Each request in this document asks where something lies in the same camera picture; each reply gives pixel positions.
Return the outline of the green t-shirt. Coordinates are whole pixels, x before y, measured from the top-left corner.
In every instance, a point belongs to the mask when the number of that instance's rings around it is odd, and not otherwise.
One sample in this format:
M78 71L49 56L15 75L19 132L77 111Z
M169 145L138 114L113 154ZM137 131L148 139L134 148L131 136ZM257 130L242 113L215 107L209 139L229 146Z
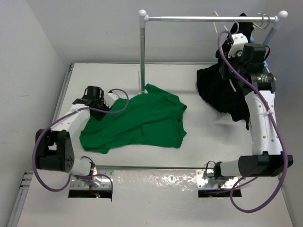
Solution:
M175 94L151 84L145 88L147 93L117 100L101 121L91 117L80 133L82 148L102 154L126 145L180 148L187 106Z

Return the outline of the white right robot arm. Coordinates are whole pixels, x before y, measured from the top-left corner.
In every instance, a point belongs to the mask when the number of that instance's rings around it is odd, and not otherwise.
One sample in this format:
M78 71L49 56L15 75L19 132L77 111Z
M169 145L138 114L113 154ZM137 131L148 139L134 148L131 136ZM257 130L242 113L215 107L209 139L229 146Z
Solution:
M264 71L267 46L254 43L233 44L228 52L227 74L235 77L249 110L251 155L234 161L217 162L214 178L275 177L283 175L293 164L291 155L283 156L284 148L277 133L275 117L275 79Z

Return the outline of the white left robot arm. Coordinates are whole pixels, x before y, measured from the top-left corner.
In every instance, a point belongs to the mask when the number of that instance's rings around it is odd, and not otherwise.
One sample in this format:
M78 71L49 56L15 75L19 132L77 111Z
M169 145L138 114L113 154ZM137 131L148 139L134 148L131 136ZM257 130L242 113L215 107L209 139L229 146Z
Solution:
M105 93L100 87L88 86L82 98L73 101L66 118L50 127L41 137L36 149L36 168L88 176L92 163L75 157L71 137L81 124L94 117L102 120L119 96Z

